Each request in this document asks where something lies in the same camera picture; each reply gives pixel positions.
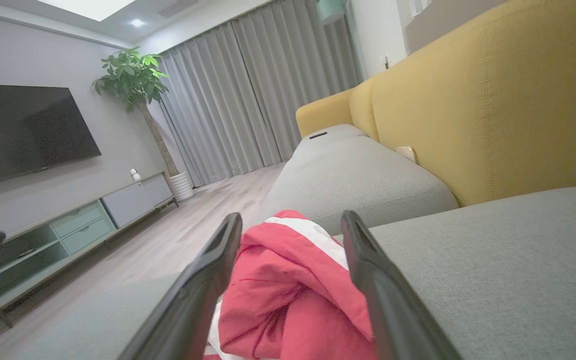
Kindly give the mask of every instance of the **ribbed white pot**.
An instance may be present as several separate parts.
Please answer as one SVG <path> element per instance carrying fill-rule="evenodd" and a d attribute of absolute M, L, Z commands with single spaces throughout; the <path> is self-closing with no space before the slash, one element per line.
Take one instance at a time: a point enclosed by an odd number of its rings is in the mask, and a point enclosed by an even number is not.
<path fill-rule="evenodd" d="M 193 190 L 193 183 L 190 182 L 190 177 L 188 177 L 187 172 L 180 173 L 179 175 L 170 178 L 172 186 L 174 188 L 174 196 L 176 196 L 177 201 L 186 200 L 192 198 L 195 194 Z"/>

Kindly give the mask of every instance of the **sofa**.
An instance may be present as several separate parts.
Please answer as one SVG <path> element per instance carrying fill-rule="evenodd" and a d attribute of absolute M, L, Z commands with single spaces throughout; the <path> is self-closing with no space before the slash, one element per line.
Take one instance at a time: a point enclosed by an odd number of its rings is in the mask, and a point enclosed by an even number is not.
<path fill-rule="evenodd" d="M 355 210 L 462 357 L 576 359 L 576 1 L 510 0 L 296 118 L 258 223 L 293 209 L 340 239 Z M 116 358 L 173 280 L 18 358 Z"/>

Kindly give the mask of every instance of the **square ceiling light panel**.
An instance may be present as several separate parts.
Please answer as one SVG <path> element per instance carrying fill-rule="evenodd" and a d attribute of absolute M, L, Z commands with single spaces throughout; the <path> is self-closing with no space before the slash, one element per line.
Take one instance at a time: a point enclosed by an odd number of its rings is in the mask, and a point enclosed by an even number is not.
<path fill-rule="evenodd" d="M 39 0 L 86 18 L 102 21 L 135 0 Z"/>

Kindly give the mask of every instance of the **gray curtain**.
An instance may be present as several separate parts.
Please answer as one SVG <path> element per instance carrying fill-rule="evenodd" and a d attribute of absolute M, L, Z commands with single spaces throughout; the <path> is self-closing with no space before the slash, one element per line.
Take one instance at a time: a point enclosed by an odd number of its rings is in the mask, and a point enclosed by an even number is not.
<path fill-rule="evenodd" d="M 162 56 L 162 108 L 195 187 L 290 159 L 297 109 L 360 82 L 345 21 L 322 26 L 314 0 L 277 0 Z"/>

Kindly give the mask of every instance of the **light wood flooring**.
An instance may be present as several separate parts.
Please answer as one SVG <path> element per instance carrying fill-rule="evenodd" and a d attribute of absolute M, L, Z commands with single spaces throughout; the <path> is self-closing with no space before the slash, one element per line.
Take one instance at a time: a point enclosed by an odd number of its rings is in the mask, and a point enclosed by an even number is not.
<path fill-rule="evenodd" d="M 0 321 L 0 360 L 13 358 L 98 294 L 182 271 L 226 215 L 239 212 L 244 228 L 251 226 L 283 167 L 277 164 L 200 187 L 180 208 L 172 205 L 99 246 L 14 308 L 9 313 L 13 328 Z"/>

